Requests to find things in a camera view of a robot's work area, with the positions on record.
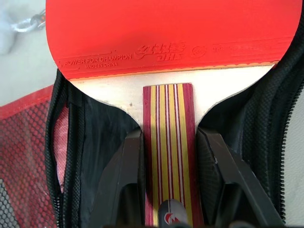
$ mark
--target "red and yellow stripes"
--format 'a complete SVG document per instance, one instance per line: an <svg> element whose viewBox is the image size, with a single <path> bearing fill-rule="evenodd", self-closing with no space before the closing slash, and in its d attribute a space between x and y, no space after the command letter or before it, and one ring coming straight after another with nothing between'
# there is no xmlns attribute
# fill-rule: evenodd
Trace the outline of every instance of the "red and yellow stripes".
<svg viewBox="0 0 304 228"><path fill-rule="evenodd" d="M189 225L202 225L199 189L195 183L192 85L144 87L143 133L148 162L146 225L158 226L158 208L168 199L183 204Z"/></svg>

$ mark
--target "metal chain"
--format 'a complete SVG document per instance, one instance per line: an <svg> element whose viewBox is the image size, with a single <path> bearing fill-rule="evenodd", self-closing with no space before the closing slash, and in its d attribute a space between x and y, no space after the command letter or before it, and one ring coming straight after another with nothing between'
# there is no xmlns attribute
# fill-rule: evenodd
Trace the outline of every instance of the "metal chain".
<svg viewBox="0 0 304 228"><path fill-rule="evenodd" d="M34 15L32 18L27 18L19 23L12 24L11 27L15 32L31 32L45 27L46 23L46 10L44 9L39 14Z"/></svg>

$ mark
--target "ping pong paddle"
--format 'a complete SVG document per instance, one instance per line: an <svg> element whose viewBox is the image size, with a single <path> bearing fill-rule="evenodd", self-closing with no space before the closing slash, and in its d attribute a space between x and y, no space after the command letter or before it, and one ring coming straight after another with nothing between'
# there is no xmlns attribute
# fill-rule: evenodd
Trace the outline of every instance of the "ping pong paddle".
<svg viewBox="0 0 304 228"><path fill-rule="evenodd" d="M283 57L301 8L301 0L47 1L47 41L63 75L85 94L126 111L148 135L151 167L147 169L152 182L158 184L147 184L146 225L157 226L160 218L167 224L180 220L193 226L202 223L201 209L194 202L200 202L199 196L191 184L195 185L196 178L192 173L194 151L188 147L193 145L193 132L211 107L251 86ZM176 101L173 113L179 116L179 129L177 121L175 128L166 121L170 115L166 110L174 104L170 99ZM153 107L159 115L152 114ZM165 133L162 136L168 125L169 135L171 129L180 135L174 143ZM193 136L187 139L187 146L181 145L182 134L184 138ZM177 158L175 176L169 164L173 151L158 148L162 142L158 135L177 146L181 162ZM186 165L179 170L181 163ZM179 179L182 173L185 179ZM177 187L179 198L169 193L174 182L182 182ZM181 189L183 196L190 192L188 201L181 198ZM155 202L151 202L153 196L158 197ZM196 208L189 209L187 202ZM171 210L170 205L185 208L187 216Z"/></svg>

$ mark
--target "striped handle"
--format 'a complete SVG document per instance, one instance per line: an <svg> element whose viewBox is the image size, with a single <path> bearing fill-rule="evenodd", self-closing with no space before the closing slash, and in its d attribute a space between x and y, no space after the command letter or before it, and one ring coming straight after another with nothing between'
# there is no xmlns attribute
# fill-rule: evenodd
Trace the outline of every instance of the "striped handle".
<svg viewBox="0 0 304 228"><path fill-rule="evenodd" d="M193 227L202 225L192 85L144 87L143 133L147 157L146 225L169 225L185 219Z"/></svg>

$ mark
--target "white surface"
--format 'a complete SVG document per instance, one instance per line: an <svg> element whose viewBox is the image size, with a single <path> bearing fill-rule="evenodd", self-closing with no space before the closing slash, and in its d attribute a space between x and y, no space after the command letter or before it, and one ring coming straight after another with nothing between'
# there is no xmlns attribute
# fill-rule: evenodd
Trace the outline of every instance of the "white surface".
<svg viewBox="0 0 304 228"><path fill-rule="evenodd" d="M45 0L0 0L0 9L18 22L45 9ZM56 68L45 28L18 34L11 52L0 55L0 106L52 85Z"/></svg>
<svg viewBox="0 0 304 228"><path fill-rule="evenodd" d="M195 123L214 105L255 83L272 66L192 70L124 77L77 80L72 83L90 97L126 111L140 126L143 123L143 87L191 83Z"/></svg>
<svg viewBox="0 0 304 228"><path fill-rule="evenodd" d="M288 226L304 225L304 91L291 116L285 148L285 209Z"/></svg>

